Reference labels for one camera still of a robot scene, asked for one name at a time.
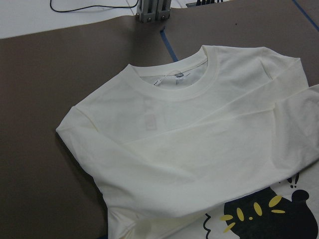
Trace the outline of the cream cat print t-shirt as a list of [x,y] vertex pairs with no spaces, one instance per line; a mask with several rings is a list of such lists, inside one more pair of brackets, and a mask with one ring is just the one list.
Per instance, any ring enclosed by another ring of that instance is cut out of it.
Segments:
[[102,193],[110,239],[319,236],[319,88],[299,58],[202,46],[128,65],[56,131]]

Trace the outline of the brown paper table cover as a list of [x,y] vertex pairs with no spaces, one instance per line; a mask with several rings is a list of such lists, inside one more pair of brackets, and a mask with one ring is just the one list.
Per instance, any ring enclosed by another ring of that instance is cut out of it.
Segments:
[[300,57],[319,82],[316,0],[232,0],[172,9],[140,23],[123,16],[0,41],[0,236],[3,239],[96,239],[107,208],[56,133],[69,109],[125,66],[172,61],[201,45],[266,46]]

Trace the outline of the aluminium frame post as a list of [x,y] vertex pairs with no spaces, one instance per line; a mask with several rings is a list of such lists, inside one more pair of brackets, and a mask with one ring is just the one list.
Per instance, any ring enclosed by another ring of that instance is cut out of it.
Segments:
[[139,0],[136,19],[139,22],[167,20],[170,17],[171,0]]

